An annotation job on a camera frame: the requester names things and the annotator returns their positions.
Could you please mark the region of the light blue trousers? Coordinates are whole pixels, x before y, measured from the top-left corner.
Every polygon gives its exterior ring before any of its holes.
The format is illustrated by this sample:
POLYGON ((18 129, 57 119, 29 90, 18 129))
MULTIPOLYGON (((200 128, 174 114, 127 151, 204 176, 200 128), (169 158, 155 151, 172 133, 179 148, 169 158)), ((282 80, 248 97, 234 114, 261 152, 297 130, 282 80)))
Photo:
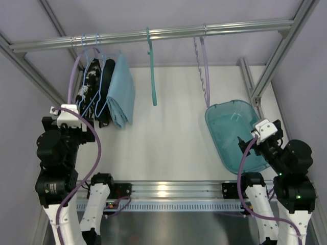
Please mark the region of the light blue trousers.
POLYGON ((119 55, 115 64, 106 102, 111 119, 118 129, 123 129, 126 123, 133 124, 135 85, 128 60, 123 54, 119 55))

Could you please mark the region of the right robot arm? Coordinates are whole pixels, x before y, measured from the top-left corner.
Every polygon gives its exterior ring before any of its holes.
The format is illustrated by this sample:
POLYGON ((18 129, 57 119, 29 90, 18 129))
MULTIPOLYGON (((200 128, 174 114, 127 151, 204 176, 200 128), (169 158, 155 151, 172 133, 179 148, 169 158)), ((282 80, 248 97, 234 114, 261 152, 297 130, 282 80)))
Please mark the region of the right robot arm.
POLYGON ((237 177, 237 192, 243 208, 255 217, 260 244, 305 244, 307 227, 315 209, 316 191, 308 177, 313 164, 310 146, 301 140, 290 140, 285 147, 281 122, 262 119, 254 124, 252 140, 239 139, 243 153, 237 177), (270 206, 267 186, 260 173, 243 172, 250 151, 276 172, 273 194, 279 216, 270 206))

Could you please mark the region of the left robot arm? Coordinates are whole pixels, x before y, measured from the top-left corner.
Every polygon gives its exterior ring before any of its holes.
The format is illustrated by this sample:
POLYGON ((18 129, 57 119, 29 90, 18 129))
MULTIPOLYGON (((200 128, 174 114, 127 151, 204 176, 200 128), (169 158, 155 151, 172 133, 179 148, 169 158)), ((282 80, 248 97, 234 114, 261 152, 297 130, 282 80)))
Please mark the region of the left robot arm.
POLYGON ((109 195, 114 191, 111 174, 97 173, 88 188, 88 202, 82 219, 77 214, 78 172, 75 169, 79 146, 99 143, 94 124, 88 128, 57 125, 55 119, 43 117, 44 133, 37 139, 40 174, 35 184, 39 201, 46 212, 56 244, 101 244, 101 219, 109 195))

